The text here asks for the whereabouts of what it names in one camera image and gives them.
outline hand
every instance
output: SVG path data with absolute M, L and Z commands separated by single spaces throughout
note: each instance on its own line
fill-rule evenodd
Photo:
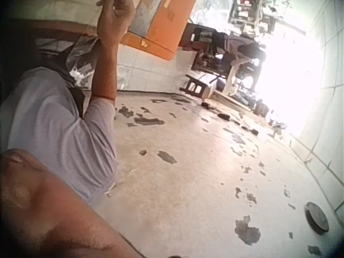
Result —
M 98 19 L 97 32 L 101 43 L 112 48 L 120 43 L 135 15 L 132 0 L 102 0 L 102 12 Z

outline white shirt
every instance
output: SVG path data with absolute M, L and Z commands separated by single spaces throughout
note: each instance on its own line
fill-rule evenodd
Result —
M 114 116 L 114 106 L 97 98 L 80 118 L 62 77 L 32 69 L 1 106 L 1 152 L 29 152 L 92 204 L 113 184 L 117 170 Z

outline forearm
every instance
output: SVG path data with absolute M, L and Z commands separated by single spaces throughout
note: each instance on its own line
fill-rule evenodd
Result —
M 92 81 L 92 96 L 103 97 L 114 103 L 117 95 L 118 45 L 101 47 Z

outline orange panel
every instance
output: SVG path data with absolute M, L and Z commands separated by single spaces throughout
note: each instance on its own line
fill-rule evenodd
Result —
M 161 0 L 146 38 L 175 53 L 196 0 Z

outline white floor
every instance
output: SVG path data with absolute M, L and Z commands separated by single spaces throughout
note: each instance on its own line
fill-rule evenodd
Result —
M 308 246 L 326 254 L 343 229 L 292 150 L 248 117 L 258 137 L 197 102 L 176 102 L 171 95 L 119 94 L 119 183 L 96 211 L 149 258 L 315 257 Z M 137 124 L 141 115 L 160 124 Z M 308 225 L 307 202 L 324 210 L 327 234 Z

